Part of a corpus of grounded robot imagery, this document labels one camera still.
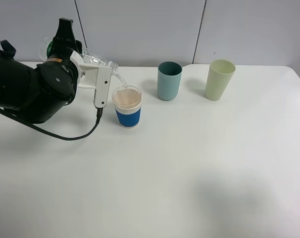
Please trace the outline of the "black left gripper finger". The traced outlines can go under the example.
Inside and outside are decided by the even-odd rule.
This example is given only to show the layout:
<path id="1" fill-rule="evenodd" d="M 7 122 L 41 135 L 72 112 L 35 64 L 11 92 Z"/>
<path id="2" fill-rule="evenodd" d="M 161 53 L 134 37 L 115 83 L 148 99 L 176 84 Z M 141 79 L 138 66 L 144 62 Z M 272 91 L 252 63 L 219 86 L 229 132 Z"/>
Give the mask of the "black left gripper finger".
<path id="1" fill-rule="evenodd" d="M 55 37 L 61 41 L 75 41 L 72 25 L 72 19 L 60 18 Z"/>

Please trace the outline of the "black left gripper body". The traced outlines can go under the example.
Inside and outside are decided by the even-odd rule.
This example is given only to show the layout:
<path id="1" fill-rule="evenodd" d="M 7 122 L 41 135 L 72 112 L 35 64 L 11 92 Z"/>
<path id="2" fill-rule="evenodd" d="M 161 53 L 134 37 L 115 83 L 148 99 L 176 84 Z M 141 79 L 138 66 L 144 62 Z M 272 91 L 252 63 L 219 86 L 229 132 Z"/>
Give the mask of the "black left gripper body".
<path id="1" fill-rule="evenodd" d="M 82 64 L 82 42 L 71 40 L 70 42 L 54 37 L 49 44 L 50 51 L 47 52 L 45 64 L 58 64 L 72 62 L 76 65 Z"/>

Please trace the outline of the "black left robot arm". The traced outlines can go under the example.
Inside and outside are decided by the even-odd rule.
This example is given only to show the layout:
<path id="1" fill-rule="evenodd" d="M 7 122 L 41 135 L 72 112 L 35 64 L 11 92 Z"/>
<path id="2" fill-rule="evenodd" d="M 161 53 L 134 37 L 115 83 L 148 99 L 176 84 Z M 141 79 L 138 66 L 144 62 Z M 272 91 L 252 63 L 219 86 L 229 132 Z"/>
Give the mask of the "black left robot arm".
<path id="1" fill-rule="evenodd" d="M 0 42 L 0 108 L 32 124 L 44 123 L 75 99 L 80 70 L 70 59 L 82 43 L 73 20 L 60 18 L 47 59 L 31 68 L 14 59 L 16 49 Z"/>

